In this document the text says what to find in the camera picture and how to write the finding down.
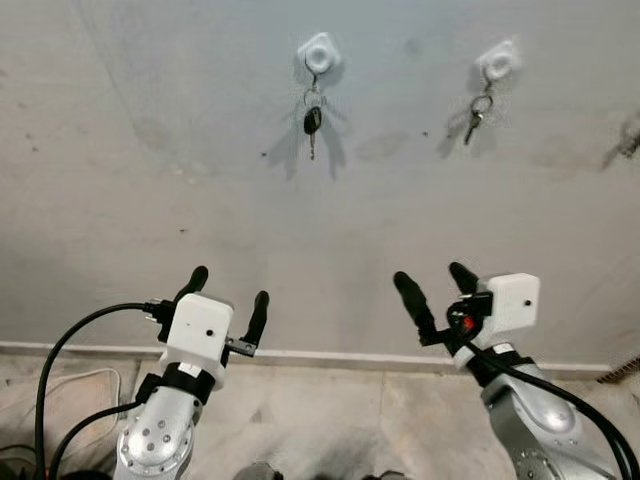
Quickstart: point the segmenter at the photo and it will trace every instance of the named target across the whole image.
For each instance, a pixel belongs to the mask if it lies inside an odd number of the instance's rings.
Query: concrete wall
[[[415,354],[392,274],[442,315],[457,259],[542,278],[525,342],[541,360],[615,363],[640,344],[640,180],[628,161],[601,168],[640,107],[636,0],[0,9],[2,340],[52,342],[205,264],[234,333],[271,292],[265,348]],[[312,163],[293,57],[319,31],[345,68],[321,79]],[[523,74],[470,148],[447,139],[480,87],[473,60],[514,35]],[[155,333],[129,316],[78,341]]]

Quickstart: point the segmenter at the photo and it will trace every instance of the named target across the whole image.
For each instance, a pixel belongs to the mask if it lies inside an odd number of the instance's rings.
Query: baseboard
[[[0,353],[15,355],[46,355],[52,344],[0,342]],[[65,357],[118,357],[157,359],[159,347],[115,347],[101,345],[69,345],[60,352]],[[265,366],[342,368],[407,373],[433,373],[443,375],[466,374],[453,365],[450,358],[386,355],[373,353],[301,352],[295,350],[258,350],[255,358],[232,355],[230,363]],[[612,371],[606,364],[541,363],[545,372],[554,379],[595,380]]]

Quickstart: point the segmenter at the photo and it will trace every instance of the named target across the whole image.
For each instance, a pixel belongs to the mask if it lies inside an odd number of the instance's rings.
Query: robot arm
[[[516,334],[535,325],[539,280],[526,274],[478,279],[458,263],[450,271],[462,295],[448,309],[451,328],[444,331],[436,330],[426,297],[411,278],[398,272],[394,283],[418,327],[422,345],[443,343],[456,366],[469,370],[483,388],[481,397],[491,427],[507,450],[517,478],[615,478],[584,435],[576,406],[506,374],[505,368],[494,368],[504,366],[547,380],[535,362],[521,357],[511,344]],[[629,462],[637,468],[635,458]]]
[[[233,307],[195,291],[206,281],[206,269],[194,272],[173,302],[159,302],[154,320],[166,343],[155,383],[142,410],[121,432],[117,443],[118,480],[181,478],[193,452],[195,427],[212,391],[224,386],[230,352],[253,357],[267,321],[269,295],[260,292],[247,334],[228,337]]]

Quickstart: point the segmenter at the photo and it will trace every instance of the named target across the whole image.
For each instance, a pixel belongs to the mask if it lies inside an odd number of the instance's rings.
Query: floor
[[[40,357],[0,355],[0,447],[32,443],[41,364]],[[121,381],[105,369],[116,370]],[[60,359],[47,397],[49,454],[77,421],[113,405],[118,383],[121,402],[128,401],[154,370],[152,361]],[[620,385],[559,383],[600,409],[640,452],[640,375]],[[514,478],[479,393],[468,376],[230,365],[225,388],[212,395],[197,427],[185,478],[231,480],[258,460],[287,480],[359,480],[387,469],[420,480]],[[104,419],[83,432],[63,470],[109,472],[125,422]],[[608,454],[598,432],[592,434]],[[14,467],[31,468],[29,452],[0,454],[7,457]]]

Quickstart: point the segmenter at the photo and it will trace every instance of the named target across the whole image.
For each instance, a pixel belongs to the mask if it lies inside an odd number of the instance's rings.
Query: key
[[[464,144],[469,145],[469,140],[471,139],[471,134],[473,131],[480,126],[484,115],[477,110],[471,110],[471,120],[469,121],[469,129],[467,130],[467,135],[464,137]]]
[[[304,133],[309,135],[311,140],[311,160],[316,158],[316,132],[322,124],[322,111],[320,107],[311,108],[304,116]]]

